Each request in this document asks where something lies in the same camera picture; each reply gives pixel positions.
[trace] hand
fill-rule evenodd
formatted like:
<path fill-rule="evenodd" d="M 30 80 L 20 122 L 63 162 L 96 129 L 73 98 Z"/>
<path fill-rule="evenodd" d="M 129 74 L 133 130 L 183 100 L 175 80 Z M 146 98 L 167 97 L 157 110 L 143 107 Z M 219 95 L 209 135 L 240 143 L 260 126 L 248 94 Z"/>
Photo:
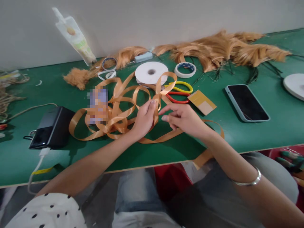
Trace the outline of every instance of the hand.
<path fill-rule="evenodd" d="M 131 129 L 131 132 L 133 132 L 133 134 L 136 138 L 138 138 L 138 140 L 143 138 L 151 129 L 155 108 L 155 100 L 147 101 L 139 108 L 136 121 L 134 123 L 133 128 Z"/>
<path fill-rule="evenodd" d="M 173 112 L 164 115 L 161 120 L 168 122 L 173 130 L 179 127 L 187 134 L 200 139 L 212 132 L 212 129 L 200 119 L 190 105 L 169 104 L 160 110 L 159 115 L 163 115 L 169 110 Z"/>

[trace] phone case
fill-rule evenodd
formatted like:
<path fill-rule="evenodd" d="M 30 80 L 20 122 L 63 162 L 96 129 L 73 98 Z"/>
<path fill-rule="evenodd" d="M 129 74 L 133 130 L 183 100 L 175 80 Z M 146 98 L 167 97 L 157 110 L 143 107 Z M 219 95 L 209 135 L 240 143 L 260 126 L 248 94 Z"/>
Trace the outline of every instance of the phone case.
<path fill-rule="evenodd" d="M 231 102 L 233 103 L 233 106 L 235 107 L 235 109 L 237 110 L 238 115 L 240 116 L 240 118 L 242 119 L 242 121 L 247 122 L 247 123 L 256 123 L 256 122 L 265 122 L 265 121 L 269 121 L 270 120 L 270 116 L 268 115 L 268 113 L 266 112 L 266 110 L 264 109 L 264 107 L 261 105 L 261 103 L 259 102 L 259 100 L 256 98 L 256 96 L 254 95 L 254 93 L 251 91 L 251 89 L 247 86 L 247 88 L 249 89 L 249 91 L 252 93 L 252 95 L 254 96 L 254 98 L 257 100 L 257 102 L 260 104 L 260 106 L 262 107 L 262 109 L 264 110 L 264 112 L 267 114 L 268 119 L 267 120 L 248 120 L 245 118 L 243 112 L 241 111 L 239 105 L 237 104 L 237 102 L 235 101 L 234 97 L 232 96 L 230 90 L 229 90 L 229 86 L 247 86 L 244 84 L 238 84 L 238 85 L 228 85 L 226 86 L 225 90 L 231 100 Z"/>

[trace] polka dot shirt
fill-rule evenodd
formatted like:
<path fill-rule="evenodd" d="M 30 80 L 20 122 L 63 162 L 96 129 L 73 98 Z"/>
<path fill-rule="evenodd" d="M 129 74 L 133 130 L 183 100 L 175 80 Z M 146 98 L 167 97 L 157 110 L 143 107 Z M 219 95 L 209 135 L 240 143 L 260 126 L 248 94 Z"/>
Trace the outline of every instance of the polka dot shirt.
<path fill-rule="evenodd" d="M 86 228 L 76 201 L 62 193 L 47 193 L 32 199 L 5 228 Z"/>

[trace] yellow scissor handle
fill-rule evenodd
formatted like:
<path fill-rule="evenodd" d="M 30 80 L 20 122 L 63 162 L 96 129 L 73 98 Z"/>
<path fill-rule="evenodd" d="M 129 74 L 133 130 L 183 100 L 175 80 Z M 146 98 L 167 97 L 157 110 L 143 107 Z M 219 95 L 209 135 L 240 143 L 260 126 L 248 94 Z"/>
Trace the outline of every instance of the yellow scissor handle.
<path fill-rule="evenodd" d="M 181 85 L 187 86 L 190 89 L 190 91 L 186 91 L 186 90 L 182 90 L 182 89 L 177 88 L 177 87 L 173 87 L 173 89 L 178 91 L 178 92 L 184 92 L 184 93 L 192 93 L 193 92 L 193 88 L 189 83 L 186 83 L 186 82 L 183 82 L 183 81 L 177 81 L 175 84 L 181 84 Z"/>

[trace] white tape roll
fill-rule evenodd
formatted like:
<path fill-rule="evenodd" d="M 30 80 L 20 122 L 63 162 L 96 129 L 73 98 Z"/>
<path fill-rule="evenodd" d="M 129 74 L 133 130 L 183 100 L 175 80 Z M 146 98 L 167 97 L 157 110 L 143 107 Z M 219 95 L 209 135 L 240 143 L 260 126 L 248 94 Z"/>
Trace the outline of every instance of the white tape roll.
<path fill-rule="evenodd" d="M 116 62 L 115 67 L 114 67 L 113 69 L 106 69 L 106 68 L 105 68 L 105 62 L 108 61 L 108 60 L 114 60 L 114 61 Z M 107 71 L 107 70 L 116 70 L 116 65 L 117 65 L 117 60 L 116 60 L 115 58 L 112 58 L 112 57 L 105 58 L 105 59 L 102 61 L 102 63 L 101 63 L 102 68 L 103 68 L 104 70 L 106 70 L 106 71 Z"/>
<path fill-rule="evenodd" d="M 159 62 L 146 62 L 135 70 L 136 80 L 142 84 L 156 84 L 159 77 L 168 71 L 166 65 Z M 168 76 L 164 75 L 161 81 L 167 81 Z"/>
<path fill-rule="evenodd" d="M 115 70 L 105 70 L 105 71 L 101 71 L 97 74 L 97 76 L 101 79 L 101 80 L 106 80 L 106 79 L 110 79 L 110 78 L 114 78 L 116 77 L 116 71 Z"/>
<path fill-rule="evenodd" d="M 192 70 L 191 73 L 189 74 L 184 74 L 178 71 L 178 68 L 180 67 L 187 67 L 190 70 Z M 176 76 L 180 77 L 180 78 L 190 78 L 192 77 L 196 72 L 196 66 L 193 65 L 192 63 L 188 63 L 188 62 L 182 62 L 176 65 L 175 69 L 174 69 L 174 73 L 176 74 Z"/>

